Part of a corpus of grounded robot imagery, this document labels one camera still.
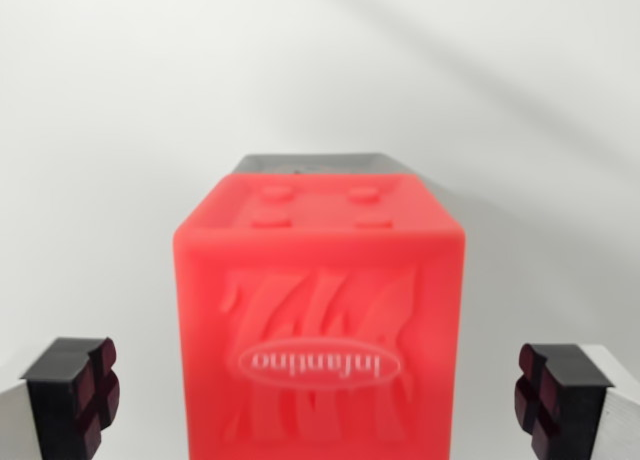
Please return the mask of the black-padded silver gripper left finger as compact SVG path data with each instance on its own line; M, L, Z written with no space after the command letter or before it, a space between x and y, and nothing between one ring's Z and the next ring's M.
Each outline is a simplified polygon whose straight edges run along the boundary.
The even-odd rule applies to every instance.
M1 457L93 458L120 402L113 340L59 337L35 351L1 362Z

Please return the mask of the black-padded silver gripper right finger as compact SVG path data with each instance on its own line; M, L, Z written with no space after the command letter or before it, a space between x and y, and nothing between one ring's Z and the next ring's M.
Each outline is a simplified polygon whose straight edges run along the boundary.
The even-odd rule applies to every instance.
M602 345L531 344L515 414L539 459L637 459L639 380Z

